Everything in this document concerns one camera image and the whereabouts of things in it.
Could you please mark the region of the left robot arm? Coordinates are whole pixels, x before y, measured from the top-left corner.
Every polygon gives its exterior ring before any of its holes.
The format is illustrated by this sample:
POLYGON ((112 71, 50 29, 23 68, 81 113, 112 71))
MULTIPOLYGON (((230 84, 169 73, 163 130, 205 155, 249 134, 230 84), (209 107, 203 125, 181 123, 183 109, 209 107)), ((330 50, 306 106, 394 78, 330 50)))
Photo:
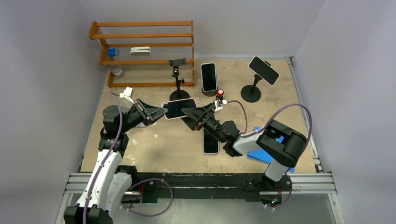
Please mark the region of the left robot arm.
POLYGON ((168 109, 148 105, 140 99, 127 109, 117 102, 103 112, 97 162, 82 195, 64 211, 67 224, 111 224, 121 206, 124 193, 142 183, 135 166, 122 166, 127 149, 127 131, 140 124, 149 126, 168 112, 168 109))

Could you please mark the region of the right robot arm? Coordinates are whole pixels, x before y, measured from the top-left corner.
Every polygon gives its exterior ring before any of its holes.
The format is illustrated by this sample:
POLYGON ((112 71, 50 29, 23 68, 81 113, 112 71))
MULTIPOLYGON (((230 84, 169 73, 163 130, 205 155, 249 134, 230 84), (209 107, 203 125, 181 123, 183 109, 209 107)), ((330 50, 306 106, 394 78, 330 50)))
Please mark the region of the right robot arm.
POLYGON ((281 178, 294 168, 307 148, 312 134, 312 116, 310 110, 303 104, 309 119, 307 136, 275 120, 283 110, 292 107, 288 104, 278 109, 259 130, 241 134, 234 121, 221 124, 214 116, 214 104, 198 108, 183 108, 181 111, 191 119, 188 127, 193 131, 205 129, 217 141, 224 143, 223 149, 231 157, 242 156, 259 148, 267 152, 272 162, 262 177, 263 186, 273 190, 280 185, 281 178))

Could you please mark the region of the black phone stand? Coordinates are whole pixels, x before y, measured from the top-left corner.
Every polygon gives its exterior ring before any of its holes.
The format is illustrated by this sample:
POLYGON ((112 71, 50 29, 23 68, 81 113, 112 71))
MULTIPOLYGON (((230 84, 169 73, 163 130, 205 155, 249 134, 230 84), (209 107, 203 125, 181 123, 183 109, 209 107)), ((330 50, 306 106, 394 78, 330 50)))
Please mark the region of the black phone stand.
POLYGON ((169 66, 173 67, 173 74, 172 77, 175 78, 175 85, 177 90, 172 92, 170 95, 170 101, 175 101, 175 100, 180 100, 180 99, 186 99, 190 98, 190 95, 188 92, 181 90, 180 86, 181 84, 184 84, 185 81, 183 78, 179 79, 179 66, 186 65, 186 59, 174 59, 174 60, 169 60, 169 66))
POLYGON ((256 87, 256 85, 260 80, 262 80, 262 77, 255 74, 254 78, 253 85, 244 86, 240 92, 242 99, 250 103, 257 102, 261 98, 261 91, 256 87))

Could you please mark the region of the white case smartphone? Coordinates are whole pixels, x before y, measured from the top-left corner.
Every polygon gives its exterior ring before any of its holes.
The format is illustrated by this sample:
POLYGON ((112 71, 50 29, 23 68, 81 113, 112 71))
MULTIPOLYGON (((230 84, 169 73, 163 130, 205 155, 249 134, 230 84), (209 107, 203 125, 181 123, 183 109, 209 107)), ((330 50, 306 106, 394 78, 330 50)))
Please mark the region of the white case smartphone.
POLYGON ((273 69, 270 64, 258 56, 252 58, 248 64, 248 68, 255 74, 261 76, 262 79, 271 86, 273 86, 280 77, 279 73, 273 69))

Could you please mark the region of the silver folding phone stand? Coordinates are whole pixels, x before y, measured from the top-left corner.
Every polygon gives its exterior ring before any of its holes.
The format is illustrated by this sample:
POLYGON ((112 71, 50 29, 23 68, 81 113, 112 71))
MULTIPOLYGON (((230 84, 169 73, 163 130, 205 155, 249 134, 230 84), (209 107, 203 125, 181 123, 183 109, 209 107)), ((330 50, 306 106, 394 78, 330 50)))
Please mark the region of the silver folding phone stand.
POLYGON ((127 108, 125 106, 121 106, 121 111, 123 113, 122 119, 123 124, 122 128, 134 128, 136 126, 143 126, 143 117, 140 112, 133 106, 131 108, 127 108))

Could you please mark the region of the pink case smartphone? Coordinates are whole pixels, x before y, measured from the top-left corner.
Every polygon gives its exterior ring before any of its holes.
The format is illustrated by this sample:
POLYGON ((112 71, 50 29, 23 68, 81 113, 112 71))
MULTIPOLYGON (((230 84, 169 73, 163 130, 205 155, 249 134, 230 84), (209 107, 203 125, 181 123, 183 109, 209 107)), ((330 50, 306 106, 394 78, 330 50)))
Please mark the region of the pink case smartphone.
POLYGON ((182 112, 182 109, 196 107, 196 101, 193 98, 185 98, 162 103, 162 108, 168 110, 164 115, 167 120, 186 118, 187 115, 182 112))

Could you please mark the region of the lavender case smartphone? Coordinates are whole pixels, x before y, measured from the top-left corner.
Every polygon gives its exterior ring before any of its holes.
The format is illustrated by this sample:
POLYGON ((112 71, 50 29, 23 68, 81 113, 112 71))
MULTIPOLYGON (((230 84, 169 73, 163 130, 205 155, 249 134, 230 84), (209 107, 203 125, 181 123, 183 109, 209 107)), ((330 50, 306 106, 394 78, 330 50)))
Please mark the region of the lavender case smartphone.
POLYGON ((218 154, 219 142, 206 129, 203 131, 203 153, 218 154))

